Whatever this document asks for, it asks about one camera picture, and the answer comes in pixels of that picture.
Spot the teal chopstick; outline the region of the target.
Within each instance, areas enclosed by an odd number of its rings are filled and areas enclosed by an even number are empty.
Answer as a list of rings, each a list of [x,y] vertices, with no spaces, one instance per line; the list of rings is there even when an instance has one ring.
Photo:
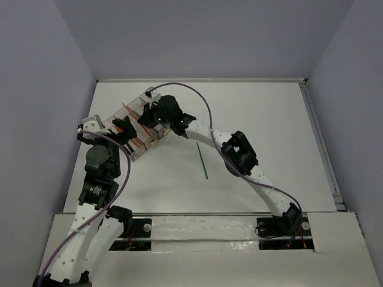
[[[202,155],[202,151],[201,151],[200,145],[199,145],[198,142],[196,142],[196,145],[197,145],[197,150],[198,150],[199,157],[200,157],[200,160],[201,160],[201,165],[202,165],[202,168],[203,168],[203,172],[204,172],[204,175],[205,175],[205,179],[208,180],[209,176],[208,176],[206,165],[205,165],[205,162],[204,162],[204,159],[203,159],[203,155]]]

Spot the orange chopstick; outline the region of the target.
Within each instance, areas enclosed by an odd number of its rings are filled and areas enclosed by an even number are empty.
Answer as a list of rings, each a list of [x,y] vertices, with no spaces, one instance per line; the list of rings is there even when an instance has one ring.
[[[129,114],[138,122],[138,116],[134,113],[133,110],[131,110],[127,105],[123,104],[123,106],[128,110]],[[146,132],[147,135],[152,136],[152,134],[148,131],[148,129],[140,124],[141,128]]]

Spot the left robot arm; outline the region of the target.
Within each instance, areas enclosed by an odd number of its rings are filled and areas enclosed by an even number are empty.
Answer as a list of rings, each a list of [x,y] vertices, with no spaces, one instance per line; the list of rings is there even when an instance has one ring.
[[[119,236],[130,234],[132,211],[114,204],[125,184],[115,180],[121,175],[120,153],[130,154],[125,145],[136,136],[129,117],[114,118],[111,127],[98,115],[82,120],[77,139],[91,147],[75,216],[34,286],[91,286],[102,257]]]

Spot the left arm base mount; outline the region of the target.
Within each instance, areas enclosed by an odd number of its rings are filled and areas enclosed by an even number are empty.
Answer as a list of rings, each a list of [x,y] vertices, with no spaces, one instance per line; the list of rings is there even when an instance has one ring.
[[[134,218],[130,232],[118,237],[109,251],[151,251],[151,231],[152,218]]]

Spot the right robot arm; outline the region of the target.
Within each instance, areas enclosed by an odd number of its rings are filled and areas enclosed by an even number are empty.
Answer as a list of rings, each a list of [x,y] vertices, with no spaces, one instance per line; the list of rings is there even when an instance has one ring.
[[[242,178],[269,208],[274,226],[281,234],[296,232],[302,223],[302,208],[292,196],[272,185],[259,167],[256,153],[246,136],[214,130],[211,126],[181,110],[174,96],[145,92],[148,102],[138,123],[148,128],[161,124],[176,135],[214,148],[222,157],[226,169]]]

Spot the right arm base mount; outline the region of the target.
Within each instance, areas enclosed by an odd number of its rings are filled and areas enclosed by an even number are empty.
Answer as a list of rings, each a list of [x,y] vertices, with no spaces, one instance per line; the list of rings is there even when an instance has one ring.
[[[254,229],[259,238],[260,250],[314,250],[311,226],[307,216],[303,217],[299,233],[282,230],[277,227],[272,217],[257,218]]]

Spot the yellow knife green handle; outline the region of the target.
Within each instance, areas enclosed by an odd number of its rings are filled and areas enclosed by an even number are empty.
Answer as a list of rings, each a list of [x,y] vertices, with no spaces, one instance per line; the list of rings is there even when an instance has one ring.
[[[134,149],[131,147],[129,143],[127,143],[126,146],[127,146],[127,149],[129,150],[129,154],[134,153]]]

